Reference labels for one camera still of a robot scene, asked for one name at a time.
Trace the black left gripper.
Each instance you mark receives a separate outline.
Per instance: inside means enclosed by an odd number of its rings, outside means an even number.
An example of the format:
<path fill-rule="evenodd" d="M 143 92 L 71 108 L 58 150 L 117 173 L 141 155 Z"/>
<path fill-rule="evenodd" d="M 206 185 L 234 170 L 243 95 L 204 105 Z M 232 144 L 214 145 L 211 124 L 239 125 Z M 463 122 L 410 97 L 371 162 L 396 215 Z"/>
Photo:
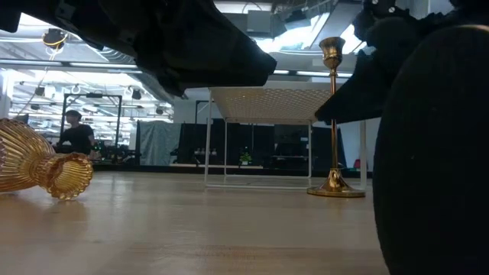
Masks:
<path fill-rule="evenodd" d="M 121 0 L 1 0 L 1 29 L 16 32 L 23 14 L 69 31 L 99 50 L 134 50 L 135 33 L 121 23 L 128 17 Z"/>

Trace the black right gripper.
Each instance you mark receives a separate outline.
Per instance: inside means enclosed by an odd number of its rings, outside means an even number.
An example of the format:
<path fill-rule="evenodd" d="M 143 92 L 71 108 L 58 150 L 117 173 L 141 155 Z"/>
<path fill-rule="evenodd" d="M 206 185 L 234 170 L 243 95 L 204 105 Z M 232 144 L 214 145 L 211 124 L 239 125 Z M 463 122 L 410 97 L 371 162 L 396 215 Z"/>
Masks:
<path fill-rule="evenodd" d="M 421 15 L 395 1 L 363 1 L 353 21 L 355 36 L 377 50 L 358 52 L 352 76 L 316 111 L 317 119 L 346 123 L 382 116 L 387 94 L 406 60 L 404 50 L 386 49 L 441 49 L 443 37 L 438 31 L 449 24 L 449 15 L 458 7 L 458 1 L 428 1 L 426 14 Z"/>

